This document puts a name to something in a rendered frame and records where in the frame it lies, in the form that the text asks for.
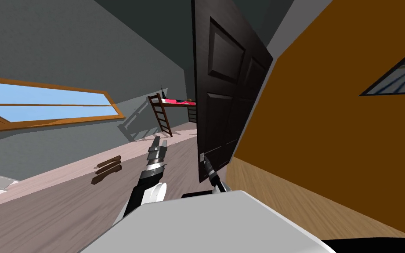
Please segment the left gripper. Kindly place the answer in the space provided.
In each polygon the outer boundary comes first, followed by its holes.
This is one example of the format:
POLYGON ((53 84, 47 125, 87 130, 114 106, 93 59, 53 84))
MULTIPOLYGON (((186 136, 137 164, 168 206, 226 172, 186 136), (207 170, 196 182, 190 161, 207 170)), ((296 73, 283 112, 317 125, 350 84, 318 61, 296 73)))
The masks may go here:
POLYGON ((152 146, 148 150, 148 165, 162 163, 167 151, 167 140, 164 140, 161 145, 160 137, 156 136, 152 146))

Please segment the dark brown door leaf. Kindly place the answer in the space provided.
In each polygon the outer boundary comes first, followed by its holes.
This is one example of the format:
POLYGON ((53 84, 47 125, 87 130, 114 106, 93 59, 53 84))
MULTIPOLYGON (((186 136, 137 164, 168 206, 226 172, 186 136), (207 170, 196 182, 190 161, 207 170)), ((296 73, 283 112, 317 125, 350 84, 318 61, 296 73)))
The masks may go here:
POLYGON ((232 159, 273 61, 232 0, 192 0, 199 155, 219 170, 232 159))

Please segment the wooden framed window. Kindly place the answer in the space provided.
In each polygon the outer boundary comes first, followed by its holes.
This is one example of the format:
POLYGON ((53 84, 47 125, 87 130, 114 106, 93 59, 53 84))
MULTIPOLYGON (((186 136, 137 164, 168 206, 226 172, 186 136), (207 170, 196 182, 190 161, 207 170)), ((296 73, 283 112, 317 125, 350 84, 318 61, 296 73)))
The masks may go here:
POLYGON ((106 91, 0 78, 0 131, 124 118, 106 91))

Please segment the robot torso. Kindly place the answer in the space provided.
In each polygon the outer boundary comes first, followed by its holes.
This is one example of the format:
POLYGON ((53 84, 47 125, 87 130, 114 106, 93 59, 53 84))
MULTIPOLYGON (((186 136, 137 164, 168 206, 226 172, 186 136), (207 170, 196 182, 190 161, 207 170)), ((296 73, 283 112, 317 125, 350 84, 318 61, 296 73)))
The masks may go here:
POLYGON ((243 191, 141 205, 79 253, 336 253, 243 191))

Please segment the dark brown wooden slats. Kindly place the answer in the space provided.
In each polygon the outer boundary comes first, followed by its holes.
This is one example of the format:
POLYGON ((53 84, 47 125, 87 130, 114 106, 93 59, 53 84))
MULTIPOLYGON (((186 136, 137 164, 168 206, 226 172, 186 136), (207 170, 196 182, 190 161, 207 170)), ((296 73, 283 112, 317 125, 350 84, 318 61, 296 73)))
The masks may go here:
POLYGON ((111 159, 108 159, 102 163, 99 163, 95 168, 95 177, 92 178, 91 184, 95 185, 112 173, 117 173, 122 169, 121 156, 118 155, 111 159))

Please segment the brown loft bed with ladder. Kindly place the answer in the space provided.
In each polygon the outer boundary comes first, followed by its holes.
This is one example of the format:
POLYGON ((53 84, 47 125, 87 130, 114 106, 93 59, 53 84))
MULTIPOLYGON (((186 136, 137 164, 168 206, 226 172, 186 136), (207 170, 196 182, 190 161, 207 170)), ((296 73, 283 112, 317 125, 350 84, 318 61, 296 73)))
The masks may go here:
POLYGON ((195 102, 184 100, 170 100, 167 98, 162 98, 159 93, 156 93, 153 96, 148 96, 148 100, 150 105, 152 106, 161 131, 167 133, 170 137, 172 137, 173 134, 166 115, 166 107, 187 108, 189 122, 197 123, 197 111, 195 102))

